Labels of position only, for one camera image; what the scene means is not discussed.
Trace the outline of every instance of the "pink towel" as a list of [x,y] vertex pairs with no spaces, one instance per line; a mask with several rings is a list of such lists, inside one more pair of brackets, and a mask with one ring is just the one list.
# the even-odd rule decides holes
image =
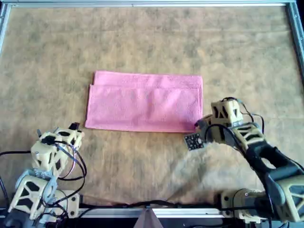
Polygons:
[[87,128],[193,132],[202,117],[200,76],[97,71],[90,86]]

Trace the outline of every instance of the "beige table mat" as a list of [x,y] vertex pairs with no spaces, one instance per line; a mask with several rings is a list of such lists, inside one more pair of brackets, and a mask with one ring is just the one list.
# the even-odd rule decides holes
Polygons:
[[[281,7],[13,8],[0,69],[1,151],[30,149],[37,128],[83,126],[88,85],[103,69],[202,75],[205,115],[210,102],[238,97],[264,116],[268,140],[304,163],[303,86]],[[84,132],[86,202],[213,202],[224,189],[261,188],[242,156],[224,145],[188,152],[179,133]],[[1,158],[9,193],[30,162]]]

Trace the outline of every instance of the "tan fabric surface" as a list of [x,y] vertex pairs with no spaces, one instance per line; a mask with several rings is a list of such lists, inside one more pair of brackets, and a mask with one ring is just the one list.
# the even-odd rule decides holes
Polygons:
[[[83,125],[88,85],[104,69],[202,75],[204,115],[210,102],[238,97],[264,116],[268,140],[304,163],[303,86],[281,7],[13,8],[0,69],[1,151],[30,149],[37,128]],[[261,188],[242,156],[224,145],[188,152],[178,133],[84,132],[86,202],[213,202],[224,189]],[[30,161],[1,158],[9,193]]]

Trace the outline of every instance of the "wire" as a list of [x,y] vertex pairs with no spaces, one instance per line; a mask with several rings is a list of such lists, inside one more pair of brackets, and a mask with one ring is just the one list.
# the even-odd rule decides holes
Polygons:
[[272,221],[271,218],[268,218],[269,228],[272,228]]
[[70,171],[66,174],[66,175],[64,175],[64,176],[59,176],[59,179],[61,180],[63,180],[64,181],[64,179],[68,176],[68,175],[70,175],[71,174],[71,172],[73,171],[73,169],[75,168],[75,161],[73,160],[73,164],[72,164],[72,167],[71,167],[71,169],[70,169]]
[[259,114],[255,114],[255,113],[252,113],[252,115],[254,116],[259,116],[260,118],[261,118],[261,121],[262,121],[262,133],[264,134],[264,128],[265,128],[265,121],[264,121],[264,118],[261,116],[261,115],[259,115]]
[[289,226],[290,226],[289,222],[283,223],[283,224],[280,225],[278,228],[283,228],[283,227],[285,227],[286,225],[287,225],[287,228],[289,228]]
[[[6,154],[28,154],[28,153],[30,153],[30,151],[6,151],[6,152],[1,152],[0,157],[3,155],[6,155]],[[4,198],[5,198],[5,201],[6,201],[6,209],[8,209],[10,207],[10,201],[9,201],[10,199],[9,199],[8,193],[6,191],[6,188],[4,186],[1,176],[0,176],[0,186],[1,186]]]
[[252,114],[247,110],[246,105],[240,99],[237,99],[237,98],[232,97],[232,96],[228,96],[228,97],[223,98],[222,102],[225,101],[225,100],[235,100],[235,101],[239,102],[240,104],[242,104],[243,107],[245,108],[247,114],[250,116],[251,122],[254,122],[254,118],[253,118]]
[[217,123],[211,124],[211,125],[209,125],[209,126],[206,128],[205,136],[204,136],[204,139],[205,139],[206,142],[207,142],[208,131],[209,131],[212,127],[219,127],[219,128],[221,127],[222,129],[225,129],[225,130],[231,135],[231,137],[233,138],[233,140],[234,140],[234,142],[235,142],[235,144],[236,144],[237,149],[238,149],[243,155],[245,155],[245,152],[244,152],[243,148],[242,148],[241,146],[239,146],[239,141],[238,141],[238,139],[236,138],[236,136],[233,134],[233,132],[232,132],[229,128],[227,128],[227,127],[225,127],[225,126],[223,126],[223,125],[221,125],[221,124],[217,124]]
[[192,226],[189,226],[187,228],[223,228],[223,227],[230,227],[232,226],[232,224],[226,224],[226,225],[192,225]]
[[56,204],[58,204],[58,203],[60,203],[60,202],[62,202],[62,201],[64,201],[64,200],[70,198],[71,196],[74,196],[75,194],[77,194],[77,193],[83,188],[83,186],[85,185],[85,181],[86,181],[86,179],[85,179],[85,177],[86,177],[86,165],[85,165],[84,161],[82,160],[82,158],[79,157],[79,158],[81,158],[81,161],[83,162],[85,168],[80,164],[80,162],[79,162],[77,159],[75,159],[72,155],[70,155],[69,152],[67,152],[65,149],[63,149],[63,148],[62,148],[61,146],[59,146],[58,144],[55,144],[55,145],[56,145],[56,147],[57,147],[58,149],[60,149],[62,152],[64,152],[69,158],[71,158],[72,160],[74,160],[74,161],[76,162],[76,164],[80,167],[81,172],[82,172],[82,176],[79,177],[79,179],[83,179],[83,182],[82,182],[81,186],[80,186],[77,190],[75,190],[75,191],[72,192],[71,194],[69,194],[69,195],[67,195],[67,196],[65,196],[65,197],[63,197],[63,198],[57,200],[55,203],[52,203],[52,204],[51,204],[52,206],[54,206],[54,205],[56,205]]

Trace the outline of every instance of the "black cable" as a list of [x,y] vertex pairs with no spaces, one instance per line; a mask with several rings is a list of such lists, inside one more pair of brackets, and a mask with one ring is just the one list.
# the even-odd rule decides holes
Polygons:
[[226,225],[191,225],[187,228],[224,228],[224,227],[230,227],[232,224],[226,224]]
[[[28,154],[28,153],[30,153],[30,151],[6,151],[6,152],[1,152],[0,157],[3,155],[6,155],[6,154]],[[0,186],[1,186],[4,198],[5,198],[5,201],[6,201],[6,209],[8,209],[10,207],[10,201],[9,201],[10,199],[9,199],[8,193],[6,191],[6,188],[4,186],[1,176],[0,176]]]
[[246,105],[240,99],[237,99],[237,98],[232,97],[232,96],[228,96],[228,97],[223,98],[221,101],[223,102],[225,100],[235,100],[235,101],[239,102],[240,104],[242,104],[243,107],[245,108],[247,114],[250,116],[251,122],[254,122],[254,118],[253,118],[252,114],[247,110]]
[[223,126],[223,125],[221,125],[221,124],[217,124],[217,123],[211,124],[211,125],[209,125],[209,126],[206,128],[205,136],[204,136],[204,139],[205,139],[206,142],[207,142],[208,131],[209,131],[210,128],[212,128],[212,127],[219,127],[219,128],[225,129],[225,130],[231,135],[231,137],[233,138],[233,140],[234,140],[234,142],[235,142],[235,144],[236,144],[236,146],[237,146],[237,149],[238,149],[243,155],[245,155],[245,152],[244,152],[243,148],[241,148],[241,147],[239,146],[239,141],[238,141],[238,139],[236,138],[236,136],[233,134],[233,132],[232,132],[229,128],[227,128],[227,127],[225,127],[225,126]]
[[289,226],[290,226],[289,222],[283,223],[283,224],[280,225],[278,228],[283,228],[283,227],[285,227],[286,225],[287,225],[287,228],[289,228]]
[[[70,144],[68,144],[67,142],[64,142],[64,141],[54,141],[54,143],[61,143],[61,144],[64,144],[64,145],[67,145],[69,146],[79,157],[81,163],[82,163],[82,166],[84,168],[84,177],[86,177],[87,175],[87,167],[86,167],[86,163],[85,161],[83,160],[81,154]],[[72,159],[73,161],[75,162],[79,162],[76,158],[74,158],[72,155],[70,155],[69,153],[65,153],[67,156],[69,156],[70,159]],[[58,178],[59,180],[61,181],[76,181],[76,180],[80,180],[82,178],[81,177],[76,177],[76,178],[69,178],[69,179],[65,179],[64,177],[63,178]]]
[[252,113],[252,115],[254,116],[259,116],[261,118],[261,121],[262,121],[262,133],[264,134],[264,130],[265,130],[265,121],[264,121],[264,118],[259,115],[259,114],[255,114],[255,113]]
[[271,218],[268,218],[269,228],[272,228],[272,221]]
[[62,141],[55,141],[55,143],[56,143],[55,146],[56,146],[58,149],[60,149],[62,152],[64,152],[70,159],[74,160],[75,163],[80,167],[81,172],[82,172],[82,176],[79,177],[79,179],[83,179],[83,182],[82,182],[81,186],[80,186],[77,190],[75,190],[75,191],[72,192],[71,194],[69,194],[69,195],[67,195],[67,196],[65,196],[65,197],[63,197],[63,198],[57,200],[55,203],[52,203],[52,204],[51,204],[52,206],[54,206],[54,205],[56,205],[56,204],[58,204],[58,203],[60,203],[60,202],[62,202],[62,201],[64,201],[64,200],[66,200],[66,199],[68,199],[68,198],[74,196],[75,194],[77,194],[77,193],[83,188],[83,186],[85,185],[85,181],[86,181],[86,171],[87,171],[87,170],[86,170],[85,162],[84,162],[84,160],[82,159],[81,156],[80,156],[79,158],[81,159],[82,163],[84,164],[84,167],[83,167],[83,166],[80,164],[80,162],[79,162],[76,158],[74,158],[69,152],[67,152],[64,148],[62,148],[62,147],[60,147],[60,146],[58,145],[58,143],[65,144],[65,145],[69,145],[68,143],[62,142]]

